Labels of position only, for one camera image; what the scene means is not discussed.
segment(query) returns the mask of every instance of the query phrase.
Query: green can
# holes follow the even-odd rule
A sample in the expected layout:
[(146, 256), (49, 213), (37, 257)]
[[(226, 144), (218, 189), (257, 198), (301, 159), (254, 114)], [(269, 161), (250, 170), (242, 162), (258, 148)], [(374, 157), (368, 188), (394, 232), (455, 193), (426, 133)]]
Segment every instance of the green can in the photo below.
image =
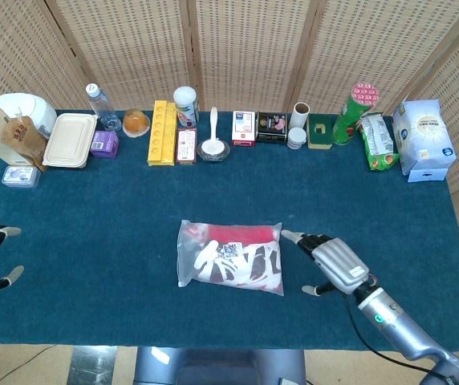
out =
[(357, 83), (353, 86), (347, 102), (333, 126), (333, 143), (347, 144), (351, 140), (359, 118), (377, 103), (379, 94), (371, 84)]

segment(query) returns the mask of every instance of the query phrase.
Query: yellow egg tray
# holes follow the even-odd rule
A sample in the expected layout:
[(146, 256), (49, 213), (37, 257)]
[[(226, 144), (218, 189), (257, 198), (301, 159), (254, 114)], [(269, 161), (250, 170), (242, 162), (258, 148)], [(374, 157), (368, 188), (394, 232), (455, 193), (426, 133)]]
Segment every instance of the yellow egg tray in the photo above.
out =
[(176, 105), (167, 100), (155, 100), (149, 137), (148, 165), (174, 165), (176, 129)]

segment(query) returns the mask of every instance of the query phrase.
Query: snack bag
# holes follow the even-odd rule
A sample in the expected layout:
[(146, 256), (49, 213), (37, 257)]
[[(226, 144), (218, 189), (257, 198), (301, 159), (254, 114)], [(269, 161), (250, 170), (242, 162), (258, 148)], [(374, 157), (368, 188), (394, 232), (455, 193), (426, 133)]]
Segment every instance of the snack bag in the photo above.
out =
[(192, 279), (283, 295), (279, 234), (274, 226), (220, 226), (183, 220), (178, 285)]
[(399, 158), (393, 151), (393, 140), (383, 116), (366, 115), (359, 122), (358, 131), (364, 139), (365, 155), (371, 170), (391, 168)]

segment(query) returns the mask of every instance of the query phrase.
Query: black box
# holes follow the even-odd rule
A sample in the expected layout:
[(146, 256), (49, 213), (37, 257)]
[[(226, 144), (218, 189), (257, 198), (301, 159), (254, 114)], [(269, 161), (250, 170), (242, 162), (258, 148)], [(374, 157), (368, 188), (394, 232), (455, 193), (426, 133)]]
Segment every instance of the black box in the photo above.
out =
[(265, 143), (286, 142), (286, 114), (259, 112), (256, 118), (256, 141)]

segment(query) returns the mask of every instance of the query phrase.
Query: purple box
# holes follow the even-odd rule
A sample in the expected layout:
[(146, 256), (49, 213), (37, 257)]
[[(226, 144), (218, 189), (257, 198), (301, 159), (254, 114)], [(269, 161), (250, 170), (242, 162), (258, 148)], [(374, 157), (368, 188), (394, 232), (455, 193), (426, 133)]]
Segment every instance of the purple box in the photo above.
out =
[(91, 154), (99, 158), (115, 158), (119, 138), (114, 131), (96, 131), (91, 144)]

